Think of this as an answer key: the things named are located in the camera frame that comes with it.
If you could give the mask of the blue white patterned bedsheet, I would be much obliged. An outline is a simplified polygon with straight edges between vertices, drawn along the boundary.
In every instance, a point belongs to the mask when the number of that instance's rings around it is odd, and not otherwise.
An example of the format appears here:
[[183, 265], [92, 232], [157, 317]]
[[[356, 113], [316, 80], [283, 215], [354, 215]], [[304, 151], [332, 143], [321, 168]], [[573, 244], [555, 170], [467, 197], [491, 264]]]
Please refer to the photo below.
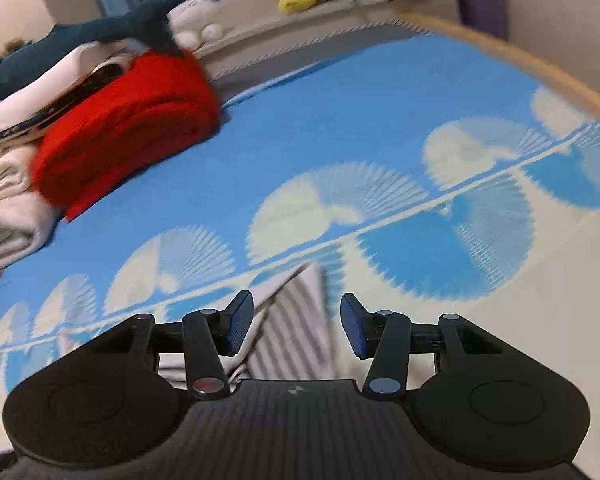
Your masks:
[[441, 36], [319, 62], [61, 223], [0, 277], [0, 406], [127, 316], [160, 322], [317, 264], [323, 311], [472, 318], [600, 387], [600, 122]]

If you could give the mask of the grey white striped garment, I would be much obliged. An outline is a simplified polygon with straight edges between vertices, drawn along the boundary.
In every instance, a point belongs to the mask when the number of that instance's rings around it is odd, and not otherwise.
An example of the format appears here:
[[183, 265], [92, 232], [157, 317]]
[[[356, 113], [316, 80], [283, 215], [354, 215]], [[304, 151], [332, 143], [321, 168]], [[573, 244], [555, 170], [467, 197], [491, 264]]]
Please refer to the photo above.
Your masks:
[[325, 270], [304, 262], [251, 289], [253, 319], [236, 356], [221, 364], [234, 389], [247, 379], [326, 380], [348, 376], [327, 315]]

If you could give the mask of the white window ledge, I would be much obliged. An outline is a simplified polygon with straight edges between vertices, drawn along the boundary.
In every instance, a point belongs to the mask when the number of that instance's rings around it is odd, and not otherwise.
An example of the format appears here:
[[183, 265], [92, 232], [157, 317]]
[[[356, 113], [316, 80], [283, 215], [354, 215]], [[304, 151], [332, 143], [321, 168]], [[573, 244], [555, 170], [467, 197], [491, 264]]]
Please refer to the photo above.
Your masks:
[[221, 0], [218, 18], [225, 35], [200, 47], [195, 56], [216, 76], [260, 56], [306, 44], [337, 32], [394, 20], [424, 0], [334, 0], [291, 16], [277, 0]]

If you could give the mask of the cream folded blanket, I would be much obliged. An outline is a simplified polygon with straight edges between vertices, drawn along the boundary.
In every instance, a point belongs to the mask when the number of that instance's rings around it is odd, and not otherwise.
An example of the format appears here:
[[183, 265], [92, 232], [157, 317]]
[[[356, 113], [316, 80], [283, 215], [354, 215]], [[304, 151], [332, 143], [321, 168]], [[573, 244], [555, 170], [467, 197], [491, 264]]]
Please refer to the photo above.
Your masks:
[[0, 271], [41, 248], [57, 210], [32, 188], [35, 142], [53, 122], [123, 75], [135, 54], [121, 42], [79, 46], [0, 101]]

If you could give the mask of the wooden bed frame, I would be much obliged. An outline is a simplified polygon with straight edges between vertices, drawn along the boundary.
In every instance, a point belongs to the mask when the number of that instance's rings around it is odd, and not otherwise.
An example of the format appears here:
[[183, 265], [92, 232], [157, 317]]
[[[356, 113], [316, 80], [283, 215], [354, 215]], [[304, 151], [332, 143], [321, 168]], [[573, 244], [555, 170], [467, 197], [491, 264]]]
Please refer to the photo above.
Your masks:
[[430, 32], [437, 32], [463, 41], [492, 58], [515, 66], [518, 70], [550, 87], [569, 103], [579, 107], [580, 110], [600, 120], [600, 93], [545, 58], [538, 58], [509, 42], [478, 32], [470, 27], [454, 24], [443, 18], [414, 12], [399, 12], [396, 16], [401, 20], [422, 26]]

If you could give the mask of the dark teal shark plush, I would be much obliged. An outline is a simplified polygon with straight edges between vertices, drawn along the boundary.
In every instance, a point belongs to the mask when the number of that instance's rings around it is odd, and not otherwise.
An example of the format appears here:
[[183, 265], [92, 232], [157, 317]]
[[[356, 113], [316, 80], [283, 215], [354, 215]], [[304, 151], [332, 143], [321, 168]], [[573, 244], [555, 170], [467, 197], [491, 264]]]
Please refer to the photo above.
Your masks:
[[124, 15], [55, 25], [42, 39], [0, 56], [0, 101], [41, 77], [74, 49], [91, 42], [114, 44], [133, 39], [149, 49], [179, 55], [169, 12], [184, 1], [146, 0]]

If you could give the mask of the red folded fleece blanket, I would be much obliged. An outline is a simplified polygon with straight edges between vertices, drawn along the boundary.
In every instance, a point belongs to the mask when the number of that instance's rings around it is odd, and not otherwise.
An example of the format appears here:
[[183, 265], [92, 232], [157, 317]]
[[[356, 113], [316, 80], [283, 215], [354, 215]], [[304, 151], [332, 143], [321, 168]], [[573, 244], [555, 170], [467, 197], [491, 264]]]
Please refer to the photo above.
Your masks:
[[71, 221], [137, 171], [210, 138], [220, 116], [191, 53], [146, 52], [47, 129], [31, 162], [33, 187]]

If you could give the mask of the white plush toy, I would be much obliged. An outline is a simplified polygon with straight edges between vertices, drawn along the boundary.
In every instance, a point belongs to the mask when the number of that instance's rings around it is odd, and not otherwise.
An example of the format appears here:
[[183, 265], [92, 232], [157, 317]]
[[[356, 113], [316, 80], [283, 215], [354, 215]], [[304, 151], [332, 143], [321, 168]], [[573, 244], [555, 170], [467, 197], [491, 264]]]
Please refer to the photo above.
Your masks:
[[175, 43], [183, 50], [196, 51], [204, 44], [224, 37], [224, 27], [216, 19], [216, 0], [185, 0], [168, 14]]

